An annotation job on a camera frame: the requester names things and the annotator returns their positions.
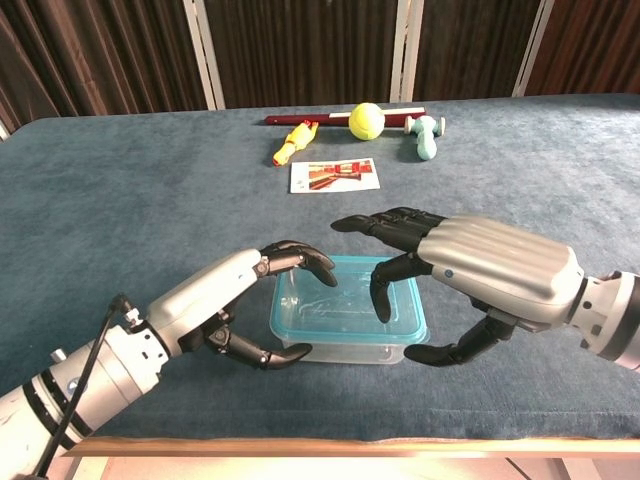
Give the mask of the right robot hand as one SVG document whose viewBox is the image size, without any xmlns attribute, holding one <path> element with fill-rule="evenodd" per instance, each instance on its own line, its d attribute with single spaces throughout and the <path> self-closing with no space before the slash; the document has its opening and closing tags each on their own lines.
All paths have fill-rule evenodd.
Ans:
<svg viewBox="0 0 640 480">
<path fill-rule="evenodd" d="M 485 316 L 446 346 L 414 344 L 406 358 L 433 367 L 461 365 L 515 328 L 539 332 L 569 322 L 586 288 L 574 250 L 543 236 L 475 215 L 444 217 L 409 207 L 334 221 L 338 232 L 359 232 L 401 250 L 376 266 L 370 296 L 381 322 L 391 314 L 391 283 L 429 275 L 466 295 Z"/>
</svg>

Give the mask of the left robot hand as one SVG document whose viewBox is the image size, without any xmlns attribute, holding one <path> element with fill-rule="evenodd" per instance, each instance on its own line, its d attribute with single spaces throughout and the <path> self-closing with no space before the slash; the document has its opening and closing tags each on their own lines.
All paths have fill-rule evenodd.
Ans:
<svg viewBox="0 0 640 480">
<path fill-rule="evenodd" d="M 216 352 L 247 365 L 280 370 L 312 351 L 307 343 L 269 351 L 231 331 L 238 299 L 259 279 L 295 268 L 311 272 L 320 282 L 335 287 L 334 262 L 316 248 L 282 240 L 260 250 L 232 253 L 200 270 L 154 300 L 147 322 L 170 357 L 197 350 L 207 343 Z"/>
</svg>

